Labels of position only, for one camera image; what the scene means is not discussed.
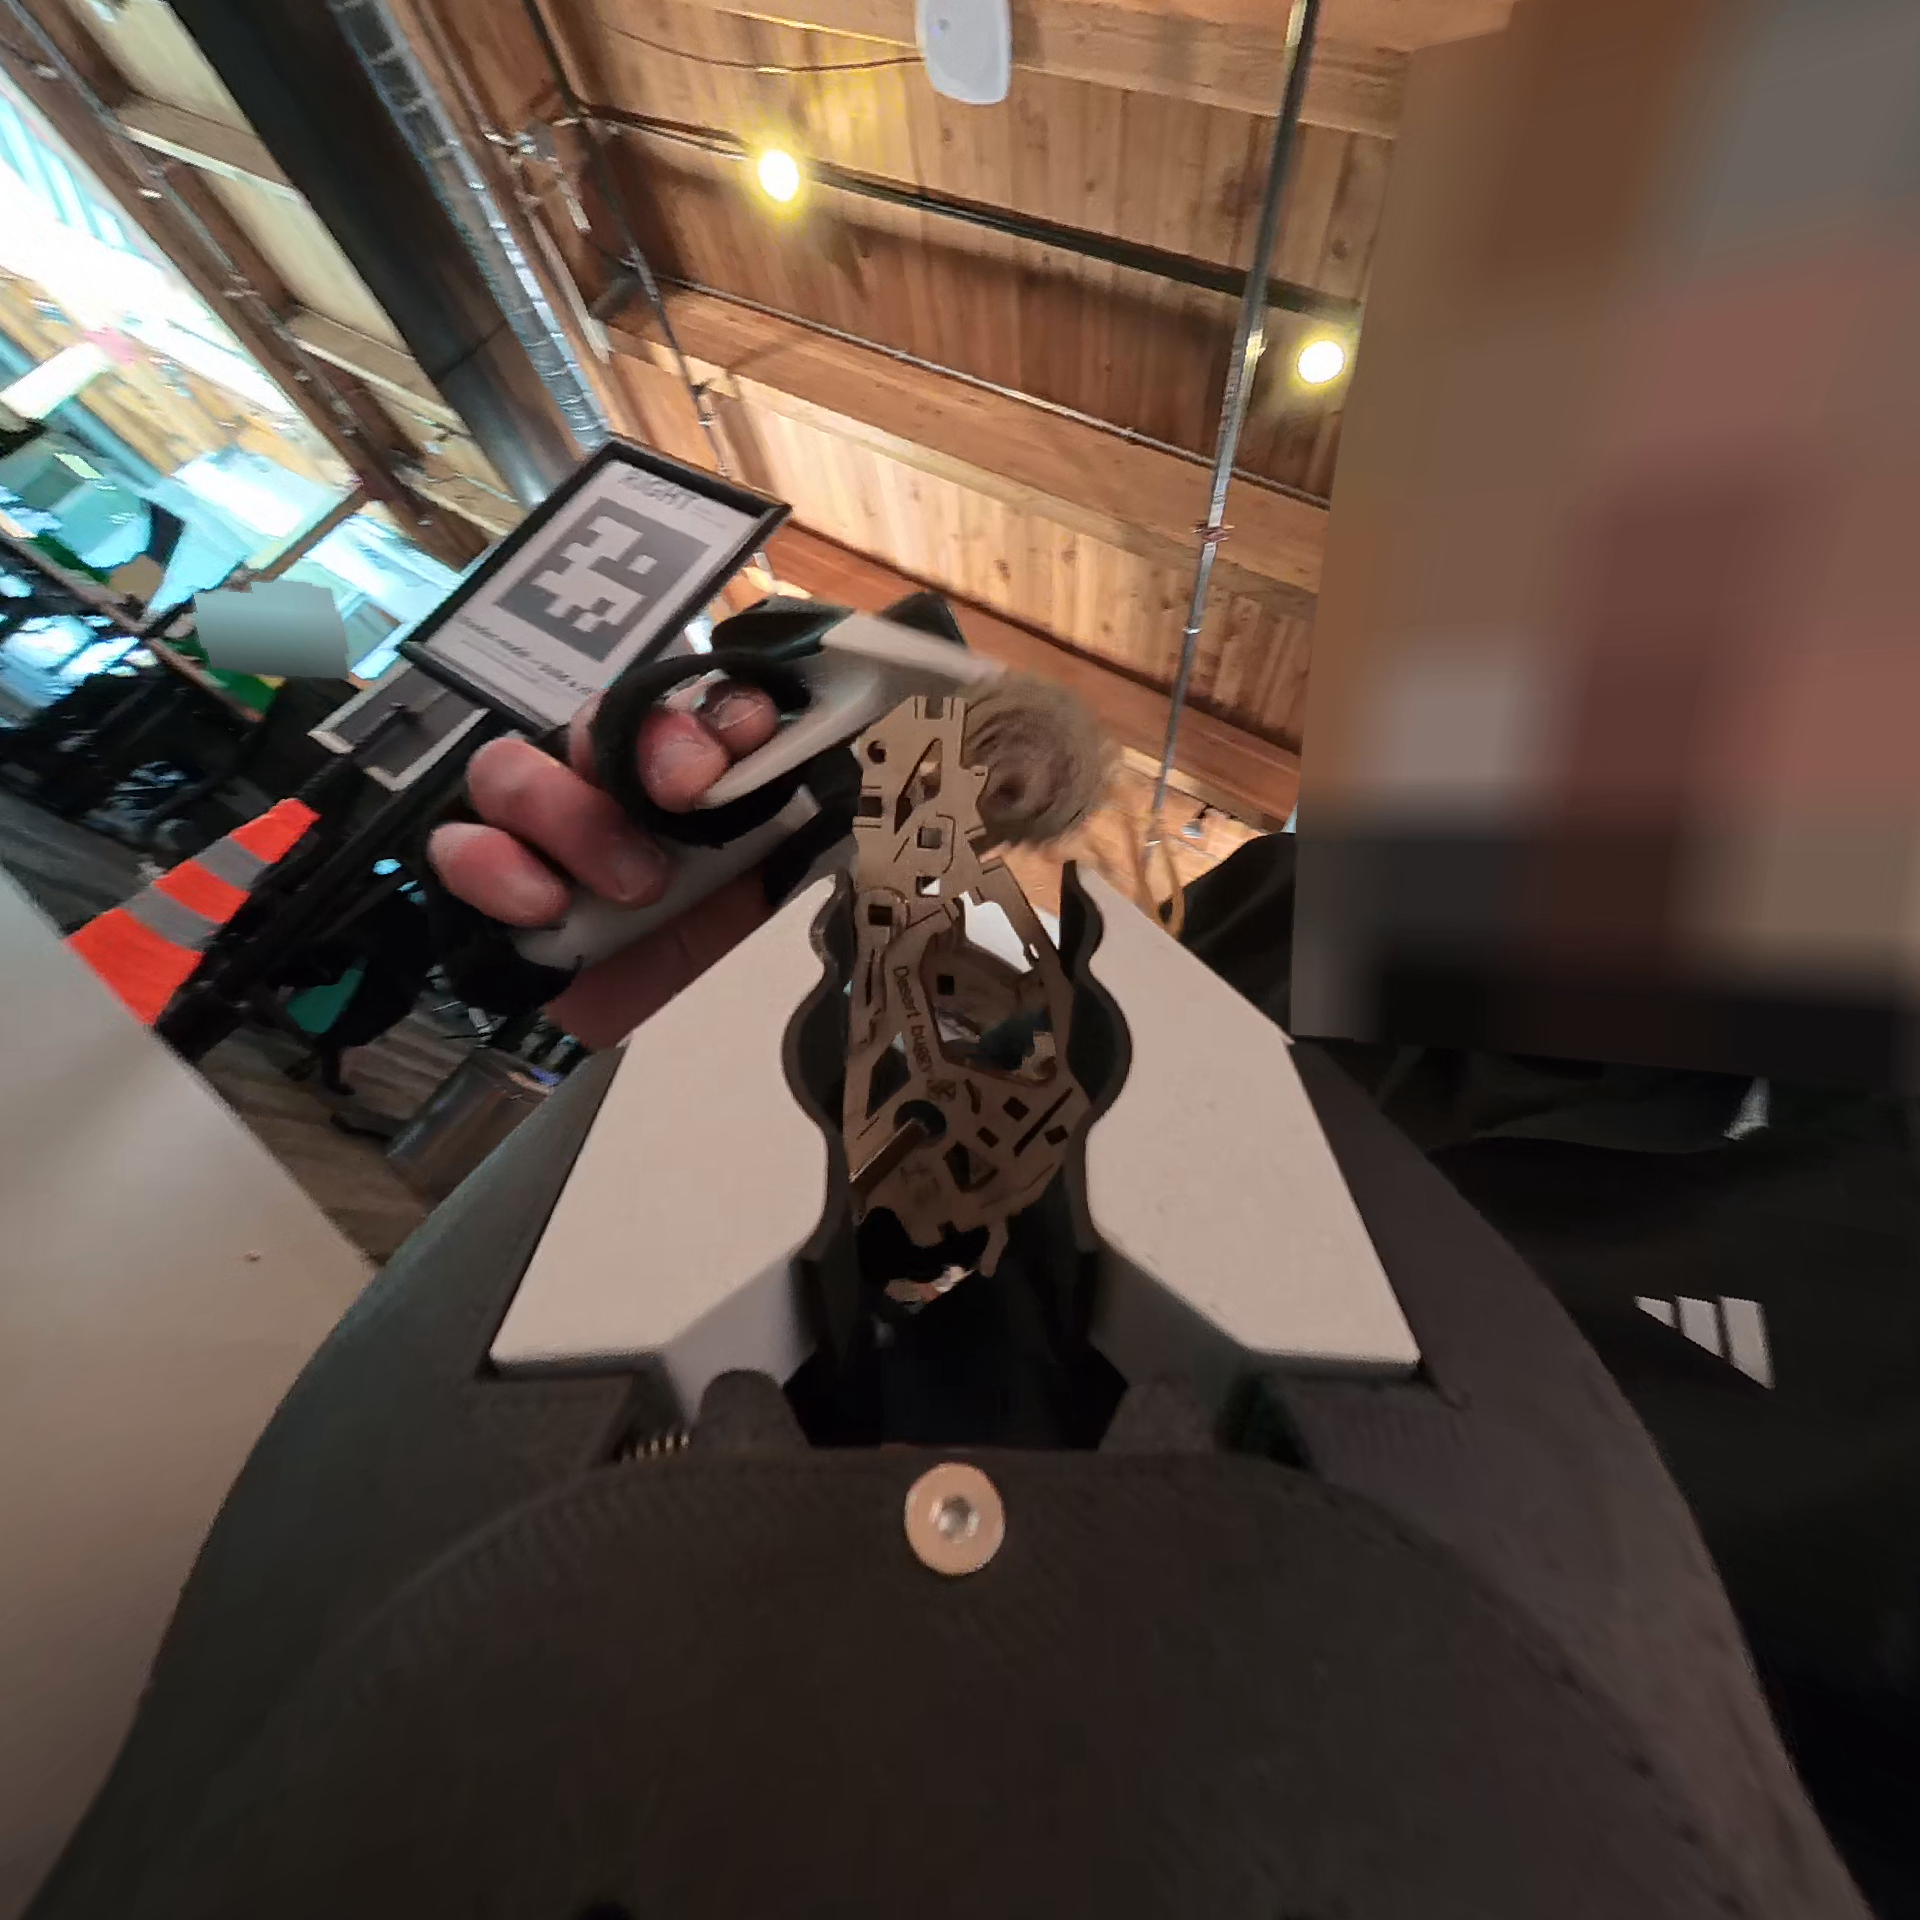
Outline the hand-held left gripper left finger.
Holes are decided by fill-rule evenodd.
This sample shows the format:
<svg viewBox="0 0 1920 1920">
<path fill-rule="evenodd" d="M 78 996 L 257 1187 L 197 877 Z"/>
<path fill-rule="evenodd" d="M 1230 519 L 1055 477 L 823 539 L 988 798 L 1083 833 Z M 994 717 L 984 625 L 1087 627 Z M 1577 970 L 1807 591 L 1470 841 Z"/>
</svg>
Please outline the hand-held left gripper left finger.
<svg viewBox="0 0 1920 1920">
<path fill-rule="evenodd" d="M 828 1221 L 805 1013 L 835 989 L 846 876 L 821 876 L 626 1039 L 498 1330 L 507 1377 L 631 1372 L 701 1403 L 812 1355 L 802 1260 Z"/>
</svg>

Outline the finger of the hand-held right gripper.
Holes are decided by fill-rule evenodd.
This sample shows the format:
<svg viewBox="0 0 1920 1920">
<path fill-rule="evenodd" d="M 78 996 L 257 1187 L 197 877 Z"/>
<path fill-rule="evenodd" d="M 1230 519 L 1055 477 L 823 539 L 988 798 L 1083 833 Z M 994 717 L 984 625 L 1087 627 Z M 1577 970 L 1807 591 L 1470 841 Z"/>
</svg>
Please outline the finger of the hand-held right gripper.
<svg viewBox="0 0 1920 1920">
<path fill-rule="evenodd" d="M 883 613 L 846 613 L 823 636 L 823 695 L 840 704 L 965 698 L 1005 673 L 959 639 Z"/>
</svg>

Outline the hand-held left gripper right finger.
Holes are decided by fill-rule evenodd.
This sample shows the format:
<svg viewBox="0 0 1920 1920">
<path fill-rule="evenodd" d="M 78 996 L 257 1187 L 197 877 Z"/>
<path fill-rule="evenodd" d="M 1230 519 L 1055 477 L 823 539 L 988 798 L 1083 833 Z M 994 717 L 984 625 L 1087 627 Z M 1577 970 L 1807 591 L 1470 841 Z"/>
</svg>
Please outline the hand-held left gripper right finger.
<svg viewBox="0 0 1920 1920">
<path fill-rule="evenodd" d="M 1239 989 L 1069 868 L 1125 1063 L 1083 1136 L 1091 1337 L 1128 1380 L 1408 1380 L 1420 1343 L 1293 1057 Z"/>
</svg>

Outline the person's right hand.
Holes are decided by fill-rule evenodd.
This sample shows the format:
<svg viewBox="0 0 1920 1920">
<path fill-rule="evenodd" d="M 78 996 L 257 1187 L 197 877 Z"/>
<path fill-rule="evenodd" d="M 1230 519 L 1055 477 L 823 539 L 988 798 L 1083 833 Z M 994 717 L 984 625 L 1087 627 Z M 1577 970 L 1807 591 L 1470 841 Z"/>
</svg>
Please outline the person's right hand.
<svg viewBox="0 0 1920 1920">
<path fill-rule="evenodd" d="M 734 761 L 781 732 L 760 688 L 713 680 L 653 710 L 637 730 L 637 778 L 663 809 L 697 807 Z M 451 896 L 507 927 L 567 920 L 578 891 L 621 907 L 658 903 L 673 848 L 633 822 L 597 778 L 593 715 L 582 712 L 565 757 L 508 735 L 469 764 L 473 823 L 434 827 L 426 858 Z M 581 972 L 544 1013 L 590 1050 L 623 1044 L 769 917 L 764 881 L 734 876 L 681 920 Z"/>
</svg>

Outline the grey trash bin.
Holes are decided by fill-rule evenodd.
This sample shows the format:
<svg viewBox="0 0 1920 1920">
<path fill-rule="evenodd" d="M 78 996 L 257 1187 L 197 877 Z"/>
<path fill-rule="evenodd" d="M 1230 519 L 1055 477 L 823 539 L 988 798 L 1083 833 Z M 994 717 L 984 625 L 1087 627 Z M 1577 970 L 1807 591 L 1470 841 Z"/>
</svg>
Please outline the grey trash bin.
<svg viewBox="0 0 1920 1920">
<path fill-rule="evenodd" d="M 438 1204 L 544 1105 L 555 1083 L 513 1052 L 481 1048 L 398 1127 L 387 1163 L 412 1194 Z"/>
</svg>

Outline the metal ceiling conduit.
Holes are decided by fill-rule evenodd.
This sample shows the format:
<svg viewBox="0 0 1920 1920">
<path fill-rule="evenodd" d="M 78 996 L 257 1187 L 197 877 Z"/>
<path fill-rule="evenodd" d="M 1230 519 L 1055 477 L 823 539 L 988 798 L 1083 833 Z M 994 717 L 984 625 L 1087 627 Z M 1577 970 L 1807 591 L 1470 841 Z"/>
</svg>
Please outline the metal ceiling conduit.
<svg viewBox="0 0 1920 1920">
<path fill-rule="evenodd" d="M 1180 649 L 1166 700 L 1163 750 L 1146 811 L 1142 841 L 1146 852 L 1159 852 L 1164 841 L 1166 802 L 1180 755 L 1178 747 L 1188 710 L 1190 680 L 1199 659 L 1199 644 L 1220 547 L 1228 537 L 1228 500 L 1234 483 L 1239 446 L 1267 347 L 1267 317 L 1273 306 L 1270 270 L 1284 222 L 1286 180 L 1302 121 L 1323 11 L 1323 1 L 1297 1 L 1288 11 L 1284 92 L 1268 143 L 1261 182 L 1255 247 L 1239 300 L 1226 371 L 1222 373 L 1206 513 L 1196 530 L 1194 571 L 1180 629 Z"/>
</svg>

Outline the person's torso black jacket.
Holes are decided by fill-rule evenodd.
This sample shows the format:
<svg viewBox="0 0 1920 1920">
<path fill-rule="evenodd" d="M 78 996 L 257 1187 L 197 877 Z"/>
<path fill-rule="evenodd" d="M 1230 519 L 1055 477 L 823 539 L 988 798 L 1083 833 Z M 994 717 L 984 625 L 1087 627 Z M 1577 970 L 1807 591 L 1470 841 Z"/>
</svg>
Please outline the person's torso black jacket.
<svg viewBox="0 0 1920 1920">
<path fill-rule="evenodd" d="M 1230 1402 L 1261 1916 L 1917 1916 L 1917 1099 L 1306 1039 L 1423 1360 Z"/>
</svg>

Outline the orange traffic cone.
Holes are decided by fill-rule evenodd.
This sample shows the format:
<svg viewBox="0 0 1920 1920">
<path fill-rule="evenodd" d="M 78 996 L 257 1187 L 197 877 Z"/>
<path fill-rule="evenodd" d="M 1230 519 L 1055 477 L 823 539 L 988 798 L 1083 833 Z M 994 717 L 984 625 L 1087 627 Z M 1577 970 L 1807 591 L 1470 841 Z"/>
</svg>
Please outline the orange traffic cone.
<svg viewBox="0 0 1920 1920">
<path fill-rule="evenodd" d="M 157 1030 L 265 876 L 320 817 L 316 805 L 281 798 L 63 942 L 141 1025 Z"/>
</svg>

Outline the white ceiling sensor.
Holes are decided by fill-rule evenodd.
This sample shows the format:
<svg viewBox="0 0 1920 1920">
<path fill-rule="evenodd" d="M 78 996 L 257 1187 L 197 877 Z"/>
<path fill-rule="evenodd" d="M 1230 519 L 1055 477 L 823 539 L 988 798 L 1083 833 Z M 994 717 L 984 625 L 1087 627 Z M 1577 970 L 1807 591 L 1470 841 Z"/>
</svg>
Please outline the white ceiling sensor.
<svg viewBox="0 0 1920 1920">
<path fill-rule="evenodd" d="M 914 28 L 935 93 L 970 107 L 1006 101 L 1014 68 L 1011 1 L 917 1 Z"/>
</svg>

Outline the silver flexible duct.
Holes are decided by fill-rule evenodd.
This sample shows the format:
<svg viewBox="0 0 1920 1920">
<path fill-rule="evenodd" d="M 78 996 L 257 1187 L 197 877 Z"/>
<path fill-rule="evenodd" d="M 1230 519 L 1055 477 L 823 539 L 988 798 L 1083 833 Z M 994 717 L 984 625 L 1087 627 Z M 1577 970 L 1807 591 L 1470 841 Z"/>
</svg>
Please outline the silver flexible duct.
<svg viewBox="0 0 1920 1920">
<path fill-rule="evenodd" d="M 581 457 L 610 443 L 610 419 L 533 255 L 517 236 L 487 168 L 404 34 L 392 4 L 331 1 L 328 11 L 364 68 L 408 151 L 488 283 L 500 316 L 557 403 Z"/>
</svg>

